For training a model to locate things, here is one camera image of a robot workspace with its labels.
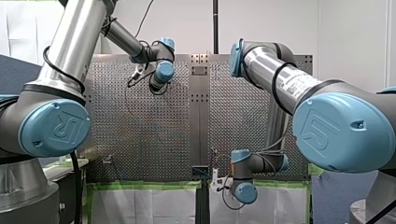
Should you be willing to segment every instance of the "white wall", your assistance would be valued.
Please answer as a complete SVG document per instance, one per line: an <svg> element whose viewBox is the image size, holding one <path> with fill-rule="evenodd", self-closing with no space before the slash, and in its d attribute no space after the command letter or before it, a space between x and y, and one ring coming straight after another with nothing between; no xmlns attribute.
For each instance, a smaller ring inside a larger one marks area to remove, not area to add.
<svg viewBox="0 0 396 224"><path fill-rule="evenodd" d="M133 35L149 0L119 1L113 14ZM161 37L175 40L176 53L206 53L212 50L212 0L157 0L152 4L138 39L151 43ZM103 53L124 53L102 39Z"/></svg>
<svg viewBox="0 0 396 224"><path fill-rule="evenodd" d="M219 52L239 38L277 42L318 61L318 0L219 0Z"/></svg>
<svg viewBox="0 0 396 224"><path fill-rule="evenodd" d="M388 86L396 86L396 2L389 0Z"/></svg>
<svg viewBox="0 0 396 224"><path fill-rule="evenodd" d="M117 3L114 16L135 34L149 0ZM173 37L176 53L213 52L212 0L157 0L139 39ZM219 0L219 53L230 53L240 37L275 41L296 54L318 55L318 0ZM102 41L103 53L123 53Z"/></svg>
<svg viewBox="0 0 396 224"><path fill-rule="evenodd" d="M387 86L387 0L320 0L320 79L367 91Z"/></svg>

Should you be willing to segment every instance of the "wire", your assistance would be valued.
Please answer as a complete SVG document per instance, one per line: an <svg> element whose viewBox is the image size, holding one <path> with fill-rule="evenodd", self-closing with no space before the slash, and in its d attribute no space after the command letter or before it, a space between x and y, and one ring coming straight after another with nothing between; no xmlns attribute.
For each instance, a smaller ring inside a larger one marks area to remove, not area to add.
<svg viewBox="0 0 396 224"><path fill-rule="evenodd" d="M290 111L280 102L279 98L277 97L277 92L276 92L276 81L277 81L277 77L279 76L280 72L287 66L294 66L297 67L297 65L295 63L283 63L282 65L280 65L274 72L274 76L272 79L272 83L271 83L271 92L272 95L274 97L274 100L276 102L276 104L286 113L290 114Z"/></svg>
<svg viewBox="0 0 396 224"><path fill-rule="evenodd" d="M113 21L116 21L117 18L111 18L111 17L106 17L107 23L106 25L102 26L102 31L104 32L103 36L106 37L108 34L108 31L110 31L110 25L113 23Z"/></svg>
<svg viewBox="0 0 396 224"><path fill-rule="evenodd" d="M271 146L263 148L262 152L267 151L273 147L276 147L279 143L281 143L283 141L283 139L285 139L286 135L288 135L288 129L289 129L289 123L286 126L285 132L283 132L282 136L280 136L280 138L276 142L274 142Z"/></svg>
<svg viewBox="0 0 396 224"><path fill-rule="evenodd" d="M164 95L164 94L166 93L166 91L168 90L169 82L167 82L167 83L165 84L165 89L164 89L163 91L161 91L163 88L161 88L161 90L159 90L159 91L155 91L155 90L152 89L152 87L151 87L151 85L150 85L151 80L152 80L153 77L154 77L154 73L152 73L151 76L149 77L149 82L148 82L148 88L149 88L149 90L151 91L151 93L152 93L153 95Z"/></svg>
<svg viewBox="0 0 396 224"><path fill-rule="evenodd" d="M78 80L76 77L73 77L69 74L67 74L66 72L62 71L59 67L57 67L55 64L53 64L52 62L50 62L49 57L48 57L48 51L50 49L50 46L46 47L43 51L43 58L44 61L49 65L49 67L51 67L53 70L57 71L58 73L62 74L65 77L68 77L70 79L72 79L73 81L77 82L77 84L79 85L79 88L81 89L81 93L84 93L85 91L85 86L84 83L82 83L80 80Z"/></svg>
<svg viewBox="0 0 396 224"><path fill-rule="evenodd" d="M70 158L73 163L73 170L76 178L76 213L75 213L75 221L74 223L80 224L81 218L81 204L82 204L82 186L81 186L81 172L78 167L78 160L76 156L76 152L70 153Z"/></svg>
<svg viewBox="0 0 396 224"><path fill-rule="evenodd" d="M253 153L252 155L258 156L258 157L262 158L263 160L265 160L266 162L268 162L268 164L270 164L271 168L273 168L273 170L274 170L274 173L271 176L277 175L277 170L276 170L275 166L270 162L270 160L268 160L267 158L265 158L265 156L263 156L259 153Z"/></svg>
<svg viewBox="0 0 396 224"><path fill-rule="evenodd" d="M376 223L379 219L384 217L387 213L389 213L395 207L396 207L396 200L394 200L392 203L390 203L388 206L386 206L384 209L382 209L378 214L376 214L374 217L372 217L372 219L370 219L366 224Z"/></svg>
<svg viewBox="0 0 396 224"><path fill-rule="evenodd" d="M134 80L133 80L133 79L130 79L130 80L128 80L128 82L127 82L127 87L128 87L128 88L131 88L131 87L137 85L139 82L141 82L141 81L142 81L143 79L145 79L146 77L152 76L153 74L154 74L154 72L150 72L150 73L144 75L143 77L141 77L140 79L138 79L136 82L134 82L134 84L131 84Z"/></svg>
<svg viewBox="0 0 396 224"><path fill-rule="evenodd" d="M137 36L139 35L140 29L142 29L143 22L145 21L147 15L148 15L148 13L149 13L149 8L151 7L151 4L152 4L153 2L154 2L154 0L151 0L151 2L149 2L148 8L146 9L145 16L143 17L142 21L140 22L139 29L137 30L136 35L134 36L135 38L137 38Z"/></svg>
<svg viewBox="0 0 396 224"><path fill-rule="evenodd" d="M237 210L243 208L243 207L245 206L245 204L242 203L241 206L239 206L239 207L237 207L237 208L234 208L234 207L231 207L231 206L227 203L227 201L225 201L225 197L224 197L224 191L225 191L226 189L230 189L230 187L226 187L226 186L225 186L226 183L227 183L228 177L230 176L230 174L231 174L231 172L228 173L228 175L225 177L225 181L224 181L223 187L222 187L222 189L221 189L221 190L222 190L221 198L222 198L222 200L224 201L224 204L225 204L228 208L230 208L231 210L237 211Z"/></svg>
<svg viewBox="0 0 396 224"><path fill-rule="evenodd" d="M207 172L204 172L204 171L202 171L200 169L197 169L195 167L192 167L192 170L197 171L197 172L199 172L199 173L201 173L203 175L207 175L210 178L210 174L208 174Z"/></svg>

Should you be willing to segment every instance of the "end effector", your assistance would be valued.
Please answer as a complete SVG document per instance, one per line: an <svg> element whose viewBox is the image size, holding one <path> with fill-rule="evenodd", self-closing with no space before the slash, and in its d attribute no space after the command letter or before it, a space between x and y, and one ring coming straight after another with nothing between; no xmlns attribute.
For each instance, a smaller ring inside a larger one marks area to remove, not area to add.
<svg viewBox="0 0 396 224"><path fill-rule="evenodd" d="M133 63L156 63L154 76L149 81L153 91L159 91L174 76L175 42L172 38L162 37L149 45L146 41L137 40L111 17L105 21L102 34L128 53Z"/></svg>

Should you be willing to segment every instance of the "metal stand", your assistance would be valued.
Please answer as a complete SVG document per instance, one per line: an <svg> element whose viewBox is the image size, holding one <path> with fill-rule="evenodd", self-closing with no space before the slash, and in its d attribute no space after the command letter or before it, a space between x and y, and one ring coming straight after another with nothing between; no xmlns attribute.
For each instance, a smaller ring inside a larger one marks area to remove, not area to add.
<svg viewBox="0 0 396 224"><path fill-rule="evenodd" d="M354 202L350 206L350 224L364 224L396 199L396 177L378 172L373 187L366 200ZM396 209L387 213L377 224L396 223Z"/></svg>
<svg viewBox="0 0 396 224"><path fill-rule="evenodd" d="M0 165L0 223L59 223L58 185L38 159Z"/></svg>

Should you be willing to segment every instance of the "metal pole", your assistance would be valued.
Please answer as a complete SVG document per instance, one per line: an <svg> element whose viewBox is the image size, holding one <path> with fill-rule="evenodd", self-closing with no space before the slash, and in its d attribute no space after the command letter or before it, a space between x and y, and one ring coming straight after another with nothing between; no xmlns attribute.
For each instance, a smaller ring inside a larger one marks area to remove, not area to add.
<svg viewBox="0 0 396 224"><path fill-rule="evenodd" d="M141 54L144 50L143 45L118 21L111 22L110 28L105 35L133 58Z"/></svg>
<svg viewBox="0 0 396 224"><path fill-rule="evenodd" d="M277 105L274 97L271 96L265 135L265 145L267 147L282 137L287 127L287 122L288 115ZM271 150L280 150L283 144L284 141L272 147Z"/></svg>
<svg viewBox="0 0 396 224"><path fill-rule="evenodd" d="M265 90L271 92L272 79L275 71L284 62L279 60L276 55L269 52L268 48L258 47L246 55L245 63L251 79ZM311 85L305 85L301 89L295 91L293 91L293 89L285 89L285 81L288 82L295 77L304 77L305 81L311 83ZM283 106L292 112L301 97L304 96L304 93L319 83L320 81L300 69L287 66L282 69L276 79L276 93L279 100L283 103Z"/></svg>
<svg viewBox="0 0 396 224"><path fill-rule="evenodd" d="M84 82L106 13L104 1L69 0L50 46L49 60L65 73ZM29 84L81 95L75 81L59 74L46 63L38 79Z"/></svg>
<svg viewBox="0 0 396 224"><path fill-rule="evenodd" d="M219 54L219 0L213 0L213 48Z"/></svg>

